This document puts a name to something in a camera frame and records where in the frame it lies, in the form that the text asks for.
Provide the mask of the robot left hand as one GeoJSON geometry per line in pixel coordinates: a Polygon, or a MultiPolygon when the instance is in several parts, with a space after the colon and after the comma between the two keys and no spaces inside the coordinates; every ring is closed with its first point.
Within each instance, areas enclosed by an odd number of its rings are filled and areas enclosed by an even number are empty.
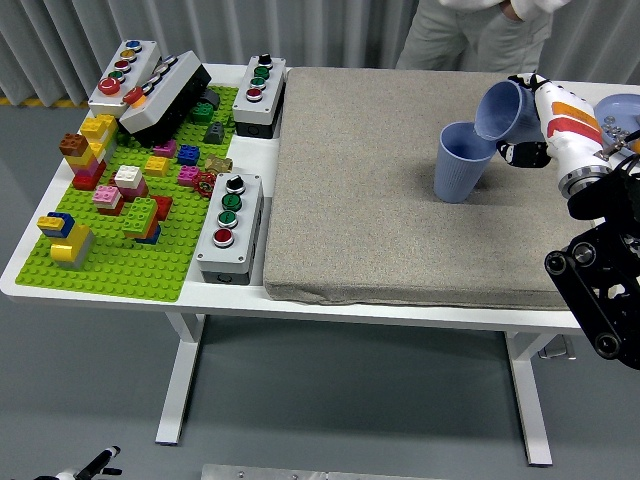
{"type": "Polygon", "coordinates": [[[108,464],[117,457],[120,452],[121,449],[116,445],[107,447],[94,457],[86,466],[82,468],[67,468],[56,474],[54,478],[64,480],[91,480],[100,475],[120,476],[122,474],[121,469],[108,466],[108,464]]]}

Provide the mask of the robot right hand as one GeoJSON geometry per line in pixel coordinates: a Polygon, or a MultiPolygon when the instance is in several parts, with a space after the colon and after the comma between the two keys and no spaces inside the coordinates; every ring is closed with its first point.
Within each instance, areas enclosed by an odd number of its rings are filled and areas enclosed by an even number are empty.
{"type": "Polygon", "coordinates": [[[596,156],[602,149],[601,130],[588,102],[536,73],[508,79],[533,94],[543,137],[520,144],[498,142],[498,152],[508,164],[542,168],[555,160],[558,189],[565,198],[611,171],[610,163],[596,156]]]}

